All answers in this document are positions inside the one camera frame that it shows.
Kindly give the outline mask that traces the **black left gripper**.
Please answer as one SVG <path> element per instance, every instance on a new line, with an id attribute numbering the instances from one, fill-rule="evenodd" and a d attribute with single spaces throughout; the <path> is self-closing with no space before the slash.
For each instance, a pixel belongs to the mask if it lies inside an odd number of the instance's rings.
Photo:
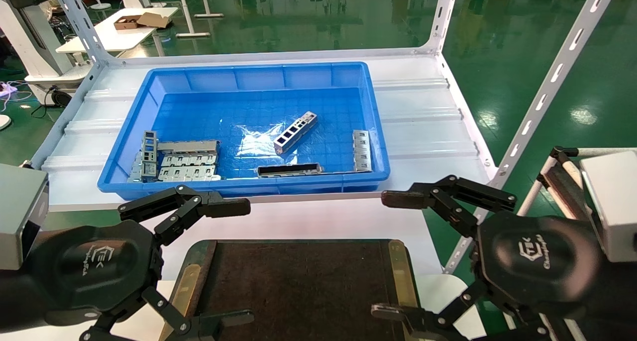
<path id="1" fill-rule="evenodd" d="M 118 225 L 39 233 L 23 265 L 1 272 L 1 326 L 69 327 L 100 316 L 81 341 L 128 341 L 110 331 L 145 302 L 173 328 L 167 341 L 218 341 L 225 328 L 254 321 L 251 310 L 185 318 L 155 289 L 161 245 L 203 217 L 247 216 L 248 199 L 178 185 L 124 203 L 118 212 Z M 153 233 L 138 224 L 165 213 Z"/>

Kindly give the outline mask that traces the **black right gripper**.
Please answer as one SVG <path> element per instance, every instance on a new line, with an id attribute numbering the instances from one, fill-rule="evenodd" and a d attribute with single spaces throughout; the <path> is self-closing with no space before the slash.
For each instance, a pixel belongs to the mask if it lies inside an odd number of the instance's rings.
<path id="1" fill-rule="evenodd" d="M 400 323 L 412 339 L 468 341 L 455 323 L 485 298 L 510 314 L 528 310 L 560 319 L 636 324 L 636 264 L 611 262 L 588 223 L 516 216 L 510 213 L 516 196 L 455 175 L 414 183 L 407 191 L 383 191 L 381 200 L 392 209 L 432 209 L 463 237 L 476 240 L 481 280 L 438 313 L 409 305 L 371 306 L 374 318 Z M 498 213 L 478 226 L 462 203 Z"/>

